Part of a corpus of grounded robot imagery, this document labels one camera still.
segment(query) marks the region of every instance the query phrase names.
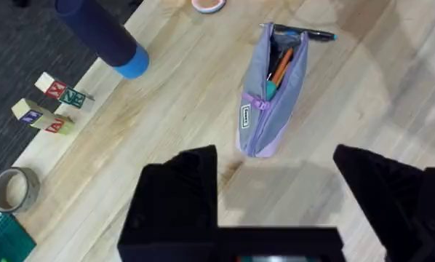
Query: wooden surface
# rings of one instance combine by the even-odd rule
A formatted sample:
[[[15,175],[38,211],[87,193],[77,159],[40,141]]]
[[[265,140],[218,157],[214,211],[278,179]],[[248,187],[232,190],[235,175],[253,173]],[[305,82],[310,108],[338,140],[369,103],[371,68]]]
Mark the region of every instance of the wooden surface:
[[[258,23],[271,20],[339,39],[311,42],[278,154],[245,159],[234,146],[241,83]],[[146,0],[127,28],[151,56],[144,76],[121,81],[95,62],[76,87],[95,97],[92,113],[61,106],[76,131],[40,132],[15,163],[42,181],[18,215],[38,243],[29,261],[118,261],[142,167],[208,144],[219,153],[220,225],[333,225],[349,261],[382,261],[332,152],[346,143],[435,165],[435,0],[230,0],[213,15]]]

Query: foam roller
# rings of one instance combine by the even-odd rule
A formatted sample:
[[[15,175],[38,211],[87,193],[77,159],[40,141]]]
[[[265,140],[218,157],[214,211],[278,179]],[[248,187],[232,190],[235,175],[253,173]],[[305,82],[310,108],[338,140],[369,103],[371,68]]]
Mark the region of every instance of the foam roller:
[[[59,18],[90,49],[128,79],[147,69],[146,50],[95,0],[56,0]]]

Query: purple pencil case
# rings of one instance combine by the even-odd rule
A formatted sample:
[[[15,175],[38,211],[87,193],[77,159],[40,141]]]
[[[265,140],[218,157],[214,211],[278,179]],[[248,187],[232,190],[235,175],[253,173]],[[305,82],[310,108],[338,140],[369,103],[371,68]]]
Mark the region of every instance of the purple pencil case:
[[[276,93],[268,95],[271,52],[290,47],[294,52],[284,78]],[[270,157],[276,152],[303,85],[307,57],[306,33],[276,34],[273,23],[266,24],[247,69],[239,108],[236,145],[246,156]]]

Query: dark carpet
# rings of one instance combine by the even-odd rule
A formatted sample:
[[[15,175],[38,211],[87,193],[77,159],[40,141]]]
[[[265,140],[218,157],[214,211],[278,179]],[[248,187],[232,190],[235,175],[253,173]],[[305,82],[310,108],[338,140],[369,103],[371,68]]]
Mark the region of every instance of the dark carpet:
[[[0,0],[0,172],[11,167],[38,132],[14,118],[11,107],[29,98],[50,111],[59,102],[33,83],[43,71],[75,85],[95,61],[57,19],[54,0],[33,0],[26,8]],[[99,0],[121,23],[135,11],[131,0]]]

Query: wooden block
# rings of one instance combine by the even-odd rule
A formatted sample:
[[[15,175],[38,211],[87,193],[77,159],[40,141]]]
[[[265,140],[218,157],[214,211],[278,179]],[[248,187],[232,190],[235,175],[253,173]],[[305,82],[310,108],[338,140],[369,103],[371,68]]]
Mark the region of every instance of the wooden block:
[[[35,86],[51,98],[57,98],[60,102],[80,108],[83,111],[90,111],[95,102],[85,94],[74,90],[67,84],[56,80],[44,72],[36,81]]]
[[[12,112],[21,121],[48,132],[68,134],[74,123],[67,117],[53,114],[32,100],[22,98],[12,107]]]
[[[59,99],[60,96],[64,93],[67,84],[54,79],[48,73],[44,72],[41,74],[38,80],[36,80],[35,86],[38,87],[38,89],[40,89],[47,96]]]

